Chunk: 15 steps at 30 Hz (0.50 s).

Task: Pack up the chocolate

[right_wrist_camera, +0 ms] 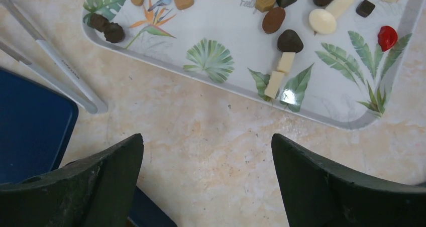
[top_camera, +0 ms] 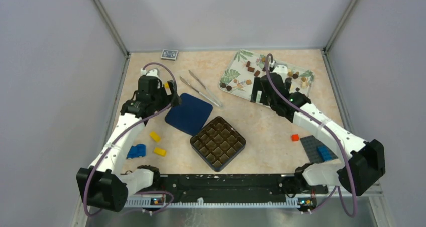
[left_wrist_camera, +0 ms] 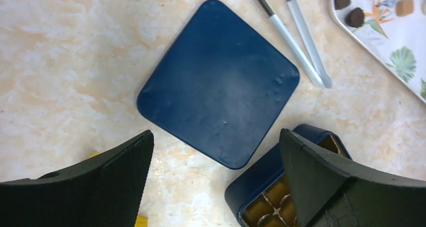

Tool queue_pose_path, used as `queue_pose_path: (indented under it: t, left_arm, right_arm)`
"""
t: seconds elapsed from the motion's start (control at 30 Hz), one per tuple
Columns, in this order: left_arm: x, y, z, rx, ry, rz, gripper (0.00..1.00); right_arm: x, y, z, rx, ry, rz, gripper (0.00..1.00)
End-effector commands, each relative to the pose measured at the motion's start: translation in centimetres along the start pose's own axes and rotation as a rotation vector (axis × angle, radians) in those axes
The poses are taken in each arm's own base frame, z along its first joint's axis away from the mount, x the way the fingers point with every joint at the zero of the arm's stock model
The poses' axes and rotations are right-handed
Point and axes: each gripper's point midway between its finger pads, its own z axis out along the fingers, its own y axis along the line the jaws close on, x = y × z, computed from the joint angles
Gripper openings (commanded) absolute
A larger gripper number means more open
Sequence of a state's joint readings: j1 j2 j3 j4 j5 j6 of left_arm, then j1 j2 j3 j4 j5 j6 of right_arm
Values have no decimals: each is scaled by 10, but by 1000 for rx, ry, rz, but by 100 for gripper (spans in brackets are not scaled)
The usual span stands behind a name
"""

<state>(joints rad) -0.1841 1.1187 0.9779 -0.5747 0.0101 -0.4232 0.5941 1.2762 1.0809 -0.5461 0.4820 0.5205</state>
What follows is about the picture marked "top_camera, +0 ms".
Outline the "metal serving tongs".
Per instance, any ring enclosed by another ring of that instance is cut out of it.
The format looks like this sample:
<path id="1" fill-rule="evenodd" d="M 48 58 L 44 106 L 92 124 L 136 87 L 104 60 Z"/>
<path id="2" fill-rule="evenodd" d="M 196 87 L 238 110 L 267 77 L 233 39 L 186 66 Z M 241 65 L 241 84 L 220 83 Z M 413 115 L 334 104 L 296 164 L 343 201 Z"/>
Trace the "metal serving tongs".
<path id="1" fill-rule="evenodd" d="M 200 85 L 202 90 L 197 89 L 187 79 L 180 76 L 179 79 L 182 81 L 182 83 L 184 83 L 186 86 L 188 86 L 189 88 L 194 90 L 196 93 L 198 93 L 200 96 L 202 96 L 204 99 L 209 101 L 214 106 L 216 106 L 218 108 L 223 108 L 223 104 L 213 94 L 213 92 L 191 70 L 188 70 L 188 73 Z"/>

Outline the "dark blue chocolate box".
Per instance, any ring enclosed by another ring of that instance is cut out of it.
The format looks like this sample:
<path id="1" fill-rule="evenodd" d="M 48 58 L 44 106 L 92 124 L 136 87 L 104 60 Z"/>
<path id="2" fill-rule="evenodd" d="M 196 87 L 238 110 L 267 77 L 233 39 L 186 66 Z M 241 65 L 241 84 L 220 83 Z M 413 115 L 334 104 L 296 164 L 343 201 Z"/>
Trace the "dark blue chocolate box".
<path id="1" fill-rule="evenodd" d="M 190 144 L 213 171 L 220 172 L 245 148 L 246 140 L 223 117 L 217 116 L 192 136 Z"/>

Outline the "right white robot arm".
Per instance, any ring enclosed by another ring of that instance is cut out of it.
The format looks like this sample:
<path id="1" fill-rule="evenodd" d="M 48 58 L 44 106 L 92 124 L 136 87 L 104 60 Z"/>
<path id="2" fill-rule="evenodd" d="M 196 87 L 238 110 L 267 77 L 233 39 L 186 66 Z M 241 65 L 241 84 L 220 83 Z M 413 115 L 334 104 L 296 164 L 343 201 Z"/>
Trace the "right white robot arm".
<path id="1" fill-rule="evenodd" d="M 269 106 L 309 132 L 340 159 L 340 164 L 315 163 L 299 168 L 295 188 L 308 193 L 316 185 L 343 187 L 356 196 L 363 195 L 385 174 L 384 146 L 376 139 L 353 135 L 322 113 L 304 94 L 289 93 L 290 82 L 269 73 L 253 81 L 251 102 Z"/>

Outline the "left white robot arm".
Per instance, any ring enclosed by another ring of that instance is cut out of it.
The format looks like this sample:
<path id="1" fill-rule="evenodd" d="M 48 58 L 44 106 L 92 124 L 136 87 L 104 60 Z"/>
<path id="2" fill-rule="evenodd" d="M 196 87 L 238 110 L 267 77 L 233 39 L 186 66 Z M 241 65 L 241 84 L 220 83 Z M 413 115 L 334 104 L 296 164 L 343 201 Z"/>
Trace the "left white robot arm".
<path id="1" fill-rule="evenodd" d="M 119 212 L 130 195 L 145 189 L 156 193 L 161 187 L 153 167 L 142 167 L 121 174 L 127 154 L 148 120 L 180 103 L 176 80 L 167 82 L 170 94 L 157 75 L 139 78 L 138 88 L 120 110 L 113 133 L 89 167 L 80 168 L 76 180 L 87 216 L 89 207 Z"/>

